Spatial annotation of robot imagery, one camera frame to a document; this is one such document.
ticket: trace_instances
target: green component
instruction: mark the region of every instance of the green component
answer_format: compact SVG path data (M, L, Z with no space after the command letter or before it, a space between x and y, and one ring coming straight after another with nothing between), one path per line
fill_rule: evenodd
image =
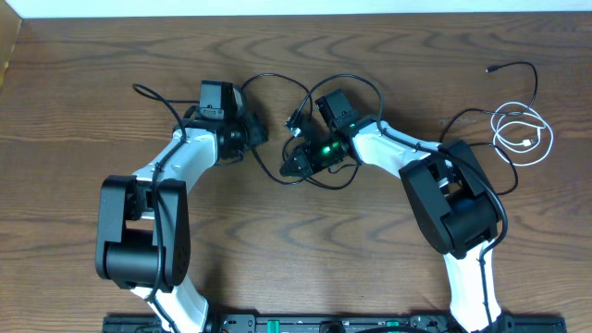
M398 326L398 325L399 325L399 322L396 322L396 321L387 322L387 326L388 327L390 327L390 326ZM400 333L400 331L393 331L393 332L389 332L389 333Z
M267 333L279 333L279 320L267 321Z

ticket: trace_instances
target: tabletop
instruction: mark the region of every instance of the tabletop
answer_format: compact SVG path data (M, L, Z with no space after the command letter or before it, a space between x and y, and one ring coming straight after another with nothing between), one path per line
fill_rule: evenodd
M570 332L589 332L591 22L589 13L25 20L0 92L0 330L96 332L105 315L149 313L94 269L102 181L152 161L175 125L133 82L191 99L201 80L276 72L311 87L354 73L385 95L390 126L435 141L466 107L527 102L529 68L485 68L528 60L540 78L534 108L555 142L543 162L519 168L518 189L501 198L510 225L494 253L496 294L505 311L562 315ZM363 115L377 111L372 90L353 80L315 96L337 87ZM278 175L290 136L283 123L302 90L264 78L247 97L269 130L259 154ZM490 141L488 122L466 115L449 138ZM496 189L512 185L490 148L475 154ZM350 174L321 179L339 184ZM207 170L189 207L189 274L214 307L360 315L449 307L442 256L417 227L401 182L376 166L327 191L280 186L247 154Z

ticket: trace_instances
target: white cable connector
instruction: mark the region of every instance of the white cable connector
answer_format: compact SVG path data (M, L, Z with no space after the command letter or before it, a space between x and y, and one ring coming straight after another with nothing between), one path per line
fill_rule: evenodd
M491 125L491 130L493 130L492 143L496 144L496 141L499 141L499 143L501 143L501 145L503 145L507 149L509 149L517 154L524 154L524 153L528 153L528 152L536 149L541 142L541 131L548 130L549 134L550 134L549 148L547 148L547 151L545 152L545 154L541 158L537 159L536 161L529 162L529 163L523 163L523 164L514 163L514 165L516 167L528 167L528 166L535 165L536 163L544 160L547 157L547 155L549 155L549 153L551 151L551 147L553 146L553 130L551 129L551 126L547 123L547 121L545 121L545 119L543 119L543 117L541 117L538 114L538 112L535 111L535 109L533 109L532 107L528 108L528 110L526 110L524 112L524 116L533 117L534 119L540 121L542 123L542 126L526 123L526 122L519 121L519 120L510 121L506 124L501 125L501 121L506 117L506 115L501 113L500 110L508 105L519 105L524 108L527 108L526 105L524 105L520 102L508 102L508 103L505 103L502 106L498 107L498 109L496 110L496 113L491 116L491 120L489 121L489 124ZM497 125L493 124L495 117L499 117ZM511 142L511 141L505 139L501 135L501 131L511 125L524 125L524 126L536 129L536 141L534 141L532 139L524 139L520 142ZM512 147L518 147L518 146L523 146L523 147L526 147L527 149L517 150L515 148L512 148ZM501 157L501 159L504 160L506 163L510 163L498 150L496 150L496 153L498 153L499 157Z

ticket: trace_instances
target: white background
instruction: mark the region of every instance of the white background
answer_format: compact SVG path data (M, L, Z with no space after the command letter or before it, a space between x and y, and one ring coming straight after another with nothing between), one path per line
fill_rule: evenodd
M24 19L592 10L592 0L6 0Z

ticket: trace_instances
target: cable plug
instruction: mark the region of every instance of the cable plug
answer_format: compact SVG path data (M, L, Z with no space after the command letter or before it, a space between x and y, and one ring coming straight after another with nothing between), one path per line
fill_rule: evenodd
M489 66L488 68L486 68L485 69L485 72L486 73L491 73L491 72L494 72L494 71L496 71L496 70L498 70L500 68L501 68L500 65L492 65L492 66Z

